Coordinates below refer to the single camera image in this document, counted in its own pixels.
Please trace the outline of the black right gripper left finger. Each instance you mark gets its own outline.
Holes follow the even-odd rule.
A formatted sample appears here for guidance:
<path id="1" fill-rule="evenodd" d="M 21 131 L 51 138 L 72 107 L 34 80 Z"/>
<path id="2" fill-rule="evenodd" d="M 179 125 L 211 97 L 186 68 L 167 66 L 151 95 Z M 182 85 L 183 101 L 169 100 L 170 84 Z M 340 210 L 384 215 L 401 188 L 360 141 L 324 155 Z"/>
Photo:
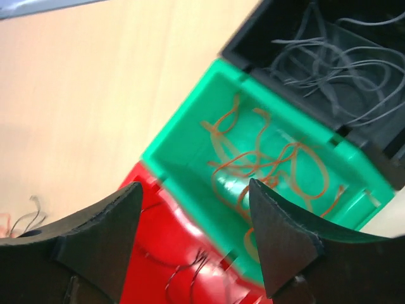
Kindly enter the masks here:
<path id="1" fill-rule="evenodd" d="M 1 303 L 119 303 L 142 204 L 138 182 L 1 239 Z"/>

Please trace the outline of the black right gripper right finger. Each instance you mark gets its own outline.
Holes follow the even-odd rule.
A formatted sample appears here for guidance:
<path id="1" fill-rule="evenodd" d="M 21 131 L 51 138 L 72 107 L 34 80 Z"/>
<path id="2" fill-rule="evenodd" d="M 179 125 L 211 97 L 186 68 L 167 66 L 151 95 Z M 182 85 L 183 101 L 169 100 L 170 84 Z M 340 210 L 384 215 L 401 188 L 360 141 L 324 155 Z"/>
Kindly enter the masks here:
<path id="1" fill-rule="evenodd" d="M 354 231 L 257 179 L 249 204 L 266 295 L 274 303 L 403 303 L 404 237 Z"/>

